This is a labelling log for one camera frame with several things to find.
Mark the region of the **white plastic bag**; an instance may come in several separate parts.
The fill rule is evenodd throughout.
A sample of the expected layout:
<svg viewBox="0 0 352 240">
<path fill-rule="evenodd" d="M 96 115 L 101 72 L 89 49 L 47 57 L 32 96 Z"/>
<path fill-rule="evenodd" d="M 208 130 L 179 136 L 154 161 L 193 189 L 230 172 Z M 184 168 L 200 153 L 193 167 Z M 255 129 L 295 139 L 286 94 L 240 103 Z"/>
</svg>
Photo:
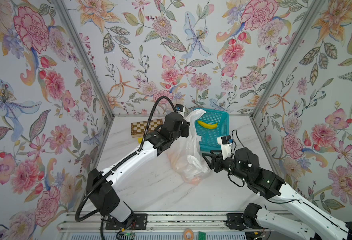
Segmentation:
<svg viewBox="0 0 352 240">
<path fill-rule="evenodd" d="M 192 111 L 186 117 L 186 121 L 190 123 L 189 136 L 180 137 L 166 151 L 172 170 L 190 185 L 198 185 L 210 173 L 208 165 L 201 158 L 202 137 L 198 135 L 195 126 L 195 122 L 205 113 L 206 111 L 202 109 Z"/>
</svg>

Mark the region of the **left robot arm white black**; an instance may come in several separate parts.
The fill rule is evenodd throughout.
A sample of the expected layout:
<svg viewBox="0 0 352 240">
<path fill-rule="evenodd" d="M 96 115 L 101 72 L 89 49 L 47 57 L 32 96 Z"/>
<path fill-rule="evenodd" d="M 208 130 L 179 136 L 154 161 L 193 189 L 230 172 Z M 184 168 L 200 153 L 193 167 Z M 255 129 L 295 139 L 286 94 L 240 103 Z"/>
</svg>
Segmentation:
<svg viewBox="0 0 352 240">
<path fill-rule="evenodd" d="M 190 123 L 184 119 L 181 111 L 165 116 L 163 125 L 143 139 L 142 147 L 137 147 L 125 158 L 102 171 L 93 169 L 89 173 L 82 202 L 92 202 L 96 207 L 93 214 L 100 213 L 102 216 L 113 218 L 122 228 L 130 226 L 134 218 L 133 210 L 120 199 L 115 189 L 142 165 L 168 150 L 180 137 L 188 137 L 189 129 Z"/>
</svg>

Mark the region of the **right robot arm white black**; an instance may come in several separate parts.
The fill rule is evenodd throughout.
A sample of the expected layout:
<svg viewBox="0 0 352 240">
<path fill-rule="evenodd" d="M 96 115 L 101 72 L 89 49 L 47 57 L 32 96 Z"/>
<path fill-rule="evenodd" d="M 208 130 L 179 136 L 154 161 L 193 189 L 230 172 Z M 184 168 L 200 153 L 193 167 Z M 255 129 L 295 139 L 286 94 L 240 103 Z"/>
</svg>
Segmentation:
<svg viewBox="0 0 352 240">
<path fill-rule="evenodd" d="M 239 178 L 253 193 L 298 218 L 297 221 L 287 219 L 250 203 L 241 216 L 227 220 L 230 229 L 269 229 L 296 240 L 352 240 L 352 222 L 332 217 L 274 172 L 260 168 L 258 156 L 248 148 L 236 150 L 231 157 L 214 150 L 202 156 L 211 170 L 226 171 L 228 177 Z"/>
</svg>

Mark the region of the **teal plastic basket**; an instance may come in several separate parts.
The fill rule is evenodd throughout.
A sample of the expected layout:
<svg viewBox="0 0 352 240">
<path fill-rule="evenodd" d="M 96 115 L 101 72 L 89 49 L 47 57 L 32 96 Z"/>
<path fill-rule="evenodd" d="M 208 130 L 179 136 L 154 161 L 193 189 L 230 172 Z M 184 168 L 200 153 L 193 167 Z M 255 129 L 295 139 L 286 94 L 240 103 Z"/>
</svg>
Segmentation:
<svg viewBox="0 0 352 240">
<path fill-rule="evenodd" d="M 202 137 L 200 150 L 220 150 L 217 138 L 229 135 L 230 116 L 218 110 L 203 109 L 205 113 L 196 121 L 196 131 Z"/>
</svg>

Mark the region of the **yellow banana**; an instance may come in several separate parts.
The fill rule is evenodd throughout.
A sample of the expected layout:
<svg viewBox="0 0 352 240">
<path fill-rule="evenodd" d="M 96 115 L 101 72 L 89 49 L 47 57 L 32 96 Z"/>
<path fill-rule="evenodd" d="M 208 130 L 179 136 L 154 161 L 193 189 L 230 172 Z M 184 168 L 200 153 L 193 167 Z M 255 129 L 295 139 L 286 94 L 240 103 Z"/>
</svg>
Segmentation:
<svg viewBox="0 0 352 240">
<path fill-rule="evenodd" d="M 208 130 L 214 130 L 214 129 L 216 129 L 218 127 L 218 123 L 205 123 L 205 122 L 200 121 L 200 120 L 197 121 L 197 122 L 198 122 L 198 124 L 201 127 L 205 128 L 205 129 L 208 129 Z"/>
</svg>

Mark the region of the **wooden chessboard box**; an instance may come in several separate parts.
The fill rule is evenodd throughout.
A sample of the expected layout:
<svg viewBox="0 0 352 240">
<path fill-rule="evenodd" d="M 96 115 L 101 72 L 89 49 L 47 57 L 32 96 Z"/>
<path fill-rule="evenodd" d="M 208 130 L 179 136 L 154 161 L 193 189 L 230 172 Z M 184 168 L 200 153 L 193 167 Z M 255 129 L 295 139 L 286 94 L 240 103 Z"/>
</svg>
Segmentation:
<svg viewBox="0 0 352 240">
<path fill-rule="evenodd" d="M 157 127 L 163 124 L 163 119 L 151 120 L 147 133 L 153 132 Z M 147 127 L 147 121 L 131 123 L 131 136 L 133 138 L 143 137 Z"/>
</svg>

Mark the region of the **tape roll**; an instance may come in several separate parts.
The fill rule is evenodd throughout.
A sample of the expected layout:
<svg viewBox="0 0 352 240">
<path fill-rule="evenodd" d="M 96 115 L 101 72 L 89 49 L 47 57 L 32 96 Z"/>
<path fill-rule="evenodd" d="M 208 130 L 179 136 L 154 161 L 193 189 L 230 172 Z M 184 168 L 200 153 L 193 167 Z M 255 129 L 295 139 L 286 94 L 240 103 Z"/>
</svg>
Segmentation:
<svg viewBox="0 0 352 240">
<path fill-rule="evenodd" d="M 186 229 L 183 233 L 184 240 L 194 240 L 195 234 L 191 229 Z"/>
</svg>

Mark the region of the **green circuit board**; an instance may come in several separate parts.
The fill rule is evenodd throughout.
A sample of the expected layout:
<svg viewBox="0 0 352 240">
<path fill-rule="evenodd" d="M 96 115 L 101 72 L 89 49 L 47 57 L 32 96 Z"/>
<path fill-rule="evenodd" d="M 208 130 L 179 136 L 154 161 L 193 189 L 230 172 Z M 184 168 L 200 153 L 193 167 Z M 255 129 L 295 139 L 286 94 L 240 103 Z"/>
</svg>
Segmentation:
<svg viewBox="0 0 352 240">
<path fill-rule="evenodd" d="M 205 232 L 199 232 L 198 240 L 206 240 L 206 239 L 207 239 L 207 234 Z"/>
</svg>

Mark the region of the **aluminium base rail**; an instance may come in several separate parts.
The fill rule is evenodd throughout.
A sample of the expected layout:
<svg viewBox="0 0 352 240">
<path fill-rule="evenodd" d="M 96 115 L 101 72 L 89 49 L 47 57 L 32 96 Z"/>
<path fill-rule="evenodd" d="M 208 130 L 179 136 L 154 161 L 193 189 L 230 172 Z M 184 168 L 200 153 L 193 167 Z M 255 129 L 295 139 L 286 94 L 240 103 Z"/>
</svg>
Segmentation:
<svg viewBox="0 0 352 240">
<path fill-rule="evenodd" d="M 229 212 L 137 212 L 133 231 L 141 232 L 226 232 L 231 231 Z M 61 233 L 99 232 L 101 214 L 94 214 L 84 221 L 76 222 L 74 213 L 65 216 L 58 225 Z"/>
</svg>

